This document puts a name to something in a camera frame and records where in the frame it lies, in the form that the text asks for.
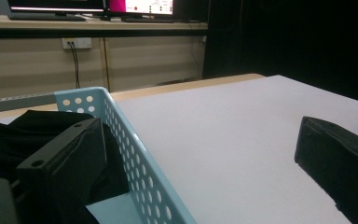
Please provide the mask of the dark computer monitor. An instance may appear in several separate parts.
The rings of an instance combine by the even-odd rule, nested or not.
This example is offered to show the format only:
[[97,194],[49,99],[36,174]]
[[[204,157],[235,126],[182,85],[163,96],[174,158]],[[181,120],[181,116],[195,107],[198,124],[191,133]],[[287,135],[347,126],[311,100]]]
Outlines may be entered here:
[[103,0],[7,0],[12,12],[99,13]]

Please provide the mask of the black curtain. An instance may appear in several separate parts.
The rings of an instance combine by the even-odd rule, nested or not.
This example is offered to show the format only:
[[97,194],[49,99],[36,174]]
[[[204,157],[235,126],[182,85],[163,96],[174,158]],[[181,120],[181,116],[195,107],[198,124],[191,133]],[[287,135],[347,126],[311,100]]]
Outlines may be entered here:
[[250,73],[358,100],[358,0],[210,0],[204,77]]

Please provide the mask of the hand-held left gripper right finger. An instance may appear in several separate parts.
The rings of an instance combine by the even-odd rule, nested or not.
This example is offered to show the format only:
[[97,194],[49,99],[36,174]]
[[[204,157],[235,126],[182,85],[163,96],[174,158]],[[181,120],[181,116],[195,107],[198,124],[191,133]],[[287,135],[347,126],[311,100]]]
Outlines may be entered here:
[[297,163],[358,224],[358,135],[335,123],[305,117],[296,143]]

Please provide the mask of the aluminium rail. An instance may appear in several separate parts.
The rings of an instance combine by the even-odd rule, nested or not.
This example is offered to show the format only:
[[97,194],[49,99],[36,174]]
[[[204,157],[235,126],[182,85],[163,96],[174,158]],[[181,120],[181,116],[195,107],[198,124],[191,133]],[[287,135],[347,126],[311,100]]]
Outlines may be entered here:
[[53,92],[43,92],[0,98],[0,112],[56,102]]

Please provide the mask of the light wooden table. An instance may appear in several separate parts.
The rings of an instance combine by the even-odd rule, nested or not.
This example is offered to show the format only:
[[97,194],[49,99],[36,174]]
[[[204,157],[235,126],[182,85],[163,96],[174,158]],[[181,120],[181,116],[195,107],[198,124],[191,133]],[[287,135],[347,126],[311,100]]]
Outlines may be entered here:
[[[237,75],[231,77],[218,77],[218,78],[174,83],[174,84],[155,86],[155,87],[147,87],[137,90],[117,91],[117,92],[112,92],[111,96],[115,101],[123,101],[123,100],[144,97],[149,95],[162,94],[165,92],[183,91],[183,90],[197,89],[202,87],[223,85],[228,83],[258,79],[262,77],[263,76],[259,74],[245,74],[245,75]],[[19,116],[29,109],[42,110],[42,111],[55,111],[57,109],[57,106],[55,104],[49,104],[49,105],[37,105],[37,106],[7,110],[7,111],[0,112],[0,119]]]

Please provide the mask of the white wall socket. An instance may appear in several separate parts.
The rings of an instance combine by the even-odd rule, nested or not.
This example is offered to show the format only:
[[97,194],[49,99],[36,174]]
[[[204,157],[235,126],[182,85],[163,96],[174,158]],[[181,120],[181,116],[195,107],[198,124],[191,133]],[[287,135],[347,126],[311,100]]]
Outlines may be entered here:
[[91,49],[92,42],[90,37],[63,38],[63,49]]

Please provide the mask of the black shorts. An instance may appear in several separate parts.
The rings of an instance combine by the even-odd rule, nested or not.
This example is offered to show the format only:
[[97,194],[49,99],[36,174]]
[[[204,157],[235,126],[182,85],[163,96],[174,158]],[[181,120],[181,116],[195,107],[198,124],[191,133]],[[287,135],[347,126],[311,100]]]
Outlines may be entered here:
[[[60,133],[86,119],[97,118],[90,114],[29,110],[9,124],[0,123],[0,179],[9,183],[18,214],[26,224],[42,223],[37,221],[40,214],[21,187],[16,168]],[[84,210],[70,224],[98,224],[87,206],[129,191],[117,139],[108,125],[102,125],[106,165],[89,192]]]

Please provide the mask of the light blue plastic basket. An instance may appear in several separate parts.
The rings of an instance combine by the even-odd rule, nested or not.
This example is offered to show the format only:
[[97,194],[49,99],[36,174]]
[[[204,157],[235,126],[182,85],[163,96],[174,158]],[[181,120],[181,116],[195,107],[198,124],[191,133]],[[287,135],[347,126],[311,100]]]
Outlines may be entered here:
[[88,113],[117,139],[130,191],[88,207],[99,224],[196,224],[110,93],[101,87],[55,91],[60,111]]

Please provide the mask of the monitor with pink screen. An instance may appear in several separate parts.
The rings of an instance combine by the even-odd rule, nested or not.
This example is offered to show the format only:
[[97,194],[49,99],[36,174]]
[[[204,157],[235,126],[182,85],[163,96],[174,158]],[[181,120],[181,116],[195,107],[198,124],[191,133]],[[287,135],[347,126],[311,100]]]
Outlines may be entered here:
[[172,15],[173,0],[106,0],[110,12]]

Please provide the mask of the black keyboard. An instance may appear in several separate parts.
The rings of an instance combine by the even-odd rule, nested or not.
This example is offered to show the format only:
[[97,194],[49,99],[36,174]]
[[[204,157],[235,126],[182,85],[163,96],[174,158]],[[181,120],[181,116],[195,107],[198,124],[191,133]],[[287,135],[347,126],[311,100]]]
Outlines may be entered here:
[[9,15],[12,21],[85,21],[86,19],[78,16],[59,16],[59,15]]
[[132,18],[132,17],[123,17],[121,18],[123,22],[133,22],[133,23],[174,23],[173,20],[167,19],[148,19],[148,18]]

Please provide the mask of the long wooden desk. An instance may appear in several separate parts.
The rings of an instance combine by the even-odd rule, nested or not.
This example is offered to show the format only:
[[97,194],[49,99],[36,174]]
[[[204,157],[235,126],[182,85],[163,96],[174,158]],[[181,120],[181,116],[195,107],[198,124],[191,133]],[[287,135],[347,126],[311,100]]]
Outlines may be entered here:
[[[0,97],[105,87],[124,91],[202,77],[203,23],[12,21],[0,15]],[[90,37],[91,49],[63,49]]]

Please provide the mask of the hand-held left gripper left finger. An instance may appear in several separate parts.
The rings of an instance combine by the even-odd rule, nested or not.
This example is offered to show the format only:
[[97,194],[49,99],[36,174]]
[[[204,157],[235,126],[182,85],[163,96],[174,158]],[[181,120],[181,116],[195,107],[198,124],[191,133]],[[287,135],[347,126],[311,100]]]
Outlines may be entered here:
[[69,127],[28,157],[16,172],[42,224],[70,224],[82,213],[104,170],[103,125],[86,119]]

